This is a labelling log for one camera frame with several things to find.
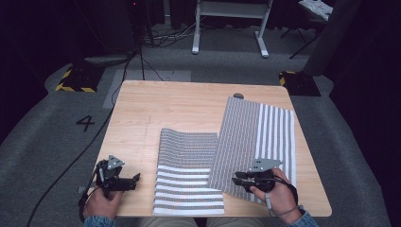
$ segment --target metal stand leg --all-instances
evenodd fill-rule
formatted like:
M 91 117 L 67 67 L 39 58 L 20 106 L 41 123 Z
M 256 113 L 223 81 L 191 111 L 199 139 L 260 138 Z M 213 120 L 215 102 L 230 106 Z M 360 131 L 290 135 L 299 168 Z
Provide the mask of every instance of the metal stand leg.
M 256 36 L 257 43 L 259 44 L 260 53 L 262 54 L 263 58 L 269 57 L 268 49 L 266 48 L 265 42 L 263 41 L 263 33 L 265 32 L 266 23 L 268 22 L 271 3 L 272 3 L 272 0 L 270 0 L 268 2 L 268 4 L 266 5 L 266 12 L 265 12 L 265 16 L 263 17 L 262 25 L 260 26 L 260 30 L 255 31 L 255 33 L 254 33 L 254 35 Z
M 194 42 L 192 45 L 192 54 L 200 53 L 200 39 L 201 39 L 201 0 L 197 4 L 197 17 L 195 26 Z
M 301 36 L 302 40 L 303 40 L 303 41 L 304 41 L 304 43 L 306 44 L 306 39 L 304 38 L 304 35 L 302 34 L 302 32 L 301 32 L 300 28 L 297 28 L 297 30 L 298 30 L 298 33 L 300 34 L 300 36 Z

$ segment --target white stand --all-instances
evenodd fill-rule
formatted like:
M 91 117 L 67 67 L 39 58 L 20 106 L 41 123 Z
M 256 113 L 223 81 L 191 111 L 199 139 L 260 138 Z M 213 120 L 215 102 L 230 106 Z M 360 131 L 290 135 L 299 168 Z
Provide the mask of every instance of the white stand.
M 266 22 L 268 21 L 272 0 L 268 4 L 246 4 L 246 3 L 228 3 L 228 2 L 207 2 L 198 0 L 196 27 L 194 35 L 194 43 L 192 53 L 199 54 L 201 40 L 201 15 L 208 16 L 225 16 L 225 17 L 242 17 L 262 19 L 259 31 L 255 31 L 257 43 L 263 58 L 269 56 L 268 49 L 263 41 L 263 33 L 265 32 Z

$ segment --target cable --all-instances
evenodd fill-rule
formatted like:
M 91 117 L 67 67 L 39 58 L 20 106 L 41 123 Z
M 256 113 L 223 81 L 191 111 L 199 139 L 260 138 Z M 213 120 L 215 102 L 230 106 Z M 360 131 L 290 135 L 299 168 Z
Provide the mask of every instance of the cable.
M 115 94 L 115 92 L 121 87 L 123 81 L 125 80 L 125 77 L 127 76 L 127 67 L 130 64 L 130 61 L 133 59 L 134 55 L 131 55 L 131 57 L 127 60 L 127 63 L 124 67 L 124 74 L 123 74 L 123 78 L 122 81 L 120 83 L 120 85 L 118 86 L 118 88 L 114 91 L 113 96 Z M 104 127 L 106 126 L 107 122 L 110 120 L 110 117 L 112 116 L 113 110 L 114 110 L 114 103 L 113 103 L 113 96 L 112 96 L 112 104 L 113 107 L 109 112 L 109 115 L 106 117 L 105 121 L 103 122 L 103 124 L 101 125 L 100 129 L 97 131 L 97 133 L 95 134 L 95 137 L 91 140 L 91 142 L 85 147 L 85 149 L 74 159 L 74 161 L 62 172 L 62 174 L 47 188 L 47 190 L 44 192 L 44 194 L 41 196 L 41 198 L 39 199 L 39 201 L 35 204 L 35 207 L 33 208 L 32 213 L 29 216 L 29 220 L 26 224 L 26 227 L 30 226 L 31 221 L 33 220 L 33 217 L 36 213 L 36 211 L 39 208 L 39 205 L 42 203 L 42 201 L 44 200 L 44 198 L 47 196 L 47 194 L 50 192 L 50 190 L 54 187 L 54 185 L 56 185 L 56 183 L 65 175 L 65 173 L 77 162 L 77 160 L 88 150 L 88 148 L 95 142 L 95 140 L 97 139 L 97 137 L 100 135 L 101 131 L 104 129 Z
M 145 80 L 144 58 L 142 57 L 142 47 L 139 46 L 139 55 L 141 56 L 142 80 Z
M 145 62 L 148 64 L 149 68 L 150 68 L 151 70 L 153 70 L 153 71 L 156 73 L 157 77 L 158 77 L 161 81 L 164 81 L 164 80 L 159 76 L 159 73 L 157 73 L 157 71 L 154 70 L 154 69 L 150 66 L 150 63 L 149 63 L 148 61 L 146 61 L 146 60 L 142 57 L 142 55 L 141 55 L 141 61 L 145 61 Z
M 54 181 L 48 188 L 47 190 L 44 192 L 44 194 L 41 196 L 41 198 L 39 199 L 39 201 L 36 203 L 35 208 L 33 209 L 32 213 L 29 216 L 29 220 L 26 224 L 26 227 L 28 227 L 30 225 L 30 222 L 33 219 L 33 216 L 36 213 L 36 210 L 38 209 L 39 205 L 42 203 L 42 201 L 44 200 L 44 198 L 46 197 L 46 195 L 50 192 L 50 190 L 53 188 L 54 185 L 56 185 L 56 183 L 65 175 L 65 173 L 71 168 L 71 166 L 86 152 L 86 150 L 88 150 L 88 148 L 95 142 L 95 140 L 97 139 L 97 137 L 100 135 L 101 131 L 103 130 L 103 128 L 106 126 L 107 122 L 109 121 L 112 113 L 113 113 L 114 107 L 110 110 L 109 115 L 107 116 L 106 120 L 103 122 L 102 126 L 100 127 L 100 129 L 97 131 L 95 137 L 91 140 L 91 142 L 89 143 L 89 145 L 86 146 L 86 148 L 77 156 L 77 158 L 74 159 L 74 161 L 62 172 L 62 174 L 56 179 L 56 181 Z
M 185 29 L 182 29 L 182 30 L 180 30 L 180 31 L 176 31 L 176 32 L 170 33 L 170 34 L 168 34 L 168 35 L 166 35 L 166 32 L 165 32 L 165 34 L 162 35 L 162 36 L 153 37 L 153 40 L 159 41 L 158 44 L 149 44 L 149 43 L 145 43 L 144 46 L 149 47 L 149 48 L 155 48 L 155 47 L 168 47 L 168 46 L 170 46 L 170 45 L 173 45 L 173 44 L 176 43 L 177 41 L 183 40 L 183 39 L 185 39 L 185 38 L 188 37 L 188 36 L 194 35 L 195 32 L 194 32 L 194 33 L 189 33 L 189 32 L 190 32 L 191 30 L 195 29 L 195 28 L 194 28 L 195 25 L 196 25 L 196 24 L 193 24 L 192 26 L 189 26 L 189 27 L 187 27 L 187 28 L 185 28 Z M 144 38 L 144 40 L 145 40 L 145 41 L 149 41 L 150 38 L 147 36 L 146 38 Z
M 79 206 L 79 213 L 78 213 L 78 216 L 79 216 L 79 219 L 80 219 L 82 222 L 85 221 L 85 217 L 83 216 L 83 210 L 85 209 L 86 201 L 87 201 L 87 200 L 89 199 L 89 197 L 92 195 L 92 193 L 91 193 L 91 195 L 88 195 L 88 191 L 89 191 L 89 188 L 90 188 L 91 185 L 92 185 L 92 182 L 93 182 L 93 180 L 94 180 L 94 178 L 95 178 L 95 175 L 96 175 L 97 171 L 98 171 L 98 165 L 96 165 L 96 168 L 95 168 L 95 170 L 94 170 L 94 173 L 92 174 L 91 180 L 90 180 L 90 181 L 88 182 L 88 184 L 86 185 L 85 190 L 82 192 L 82 196 L 80 197 L 80 200 L 79 200 L 79 202 L 78 202 L 78 206 Z
M 115 103 L 114 103 L 114 95 L 115 95 L 115 94 L 117 93 L 117 91 L 121 88 L 121 86 L 122 86 L 124 80 L 126 79 L 126 77 L 127 77 L 127 68 L 128 68 L 128 65 L 130 64 L 130 62 L 131 62 L 132 59 L 133 59 L 133 56 L 132 56 L 132 58 L 130 58 L 130 59 L 127 61 L 126 65 L 124 66 L 124 73 L 123 73 L 123 78 L 121 79 L 121 83 L 120 83 L 120 85 L 115 89 L 115 91 L 114 91 L 113 94 L 112 94 L 112 104 L 113 104 L 113 107 L 114 107 L 114 105 L 115 105 Z

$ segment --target horizontal stripe pattern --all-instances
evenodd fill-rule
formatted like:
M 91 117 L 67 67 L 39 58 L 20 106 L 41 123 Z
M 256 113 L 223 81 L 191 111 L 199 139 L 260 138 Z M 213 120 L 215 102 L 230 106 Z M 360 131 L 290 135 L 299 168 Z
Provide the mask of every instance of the horizontal stripe pattern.
M 216 133 L 162 129 L 154 215 L 223 215 L 222 192 L 208 188 Z
M 294 112 L 229 97 L 208 186 L 260 202 L 232 181 L 235 172 L 247 172 L 256 158 L 282 161 L 279 167 L 296 185 Z

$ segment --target number 4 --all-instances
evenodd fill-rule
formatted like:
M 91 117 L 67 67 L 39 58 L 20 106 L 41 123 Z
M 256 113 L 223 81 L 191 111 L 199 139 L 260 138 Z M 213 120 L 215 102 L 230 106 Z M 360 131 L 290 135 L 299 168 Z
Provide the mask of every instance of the number 4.
M 85 125 L 85 129 L 83 131 L 87 131 L 89 125 L 94 125 L 95 122 L 91 122 L 92 117 L 90 115 L 87 115 L 85 117 L 83 117 L 82 119 L 80 119 L 79 121 L 77 121 L 77 125 Z

